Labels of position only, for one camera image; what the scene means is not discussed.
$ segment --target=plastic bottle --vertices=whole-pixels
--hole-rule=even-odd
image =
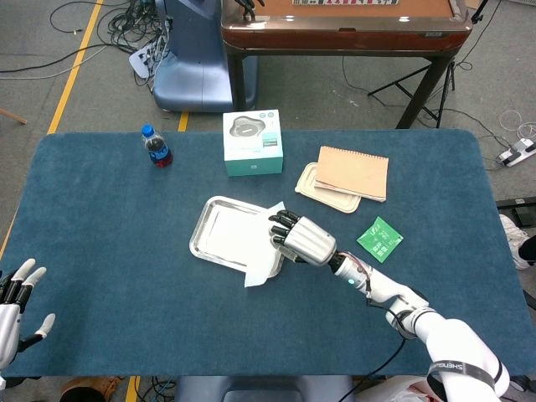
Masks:
[[[173,154],[166,145],[162,134],[150,125],[142,127],[143,143],[149,152],[152,162],[159,168],[164,168],[173,162]]]

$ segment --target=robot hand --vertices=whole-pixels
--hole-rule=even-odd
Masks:
[[[0,373],[15,359],[17,353],[24,352],[35,343],[42,341],[54,325],[54,314],[49,314],[41,328],[33,335],[20,339],[20,322],[34,286],[47,271],[43,266],[35,270],[35,260],[27,260],[21,267],[0,280]],[[5,388],[5,380],[0,377],[0,389]]]
[[[244,8],[244,18],[249,14],[251,19],[255,19],[255,0],[235,0],[240,6]],[[258,0],[259,4],[264,7],[264,0]]]
[[[295,262],[332,266],[338,259],[335,238],[305,216],[283,209],[269,220],[282,226],[272,226],[273,244],[296,253]]]

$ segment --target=white tissue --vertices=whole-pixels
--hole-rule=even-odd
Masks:
[[[270,242],[270,228],[274,222],[268,217],[277,214],[285,205],[280,202],[271,208],[257,214],[255,223],[250,229],[251,236],[248,239],[247,271],[245,273],[244,287],[264,285],[274,265],[279,259],[280,253]]]

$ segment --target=blue bottle cap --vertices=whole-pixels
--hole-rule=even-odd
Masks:
[[[144,137],[149,138],[154,134],[154,128],[150,124],[146,124],[142,127],[142,134]]]

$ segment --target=blue machine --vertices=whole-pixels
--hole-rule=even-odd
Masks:
[[[164,27],[173,18],[168,47],[154,78],[157,105],[170,111],[233,110],[227,57],[221,36],[220,0],[156,0]],[[259,60],[244,59],[246,108],[257,97]]]
[[[349,375],[179,377],[175,401],[330,402],[339,400],[352,387]]]

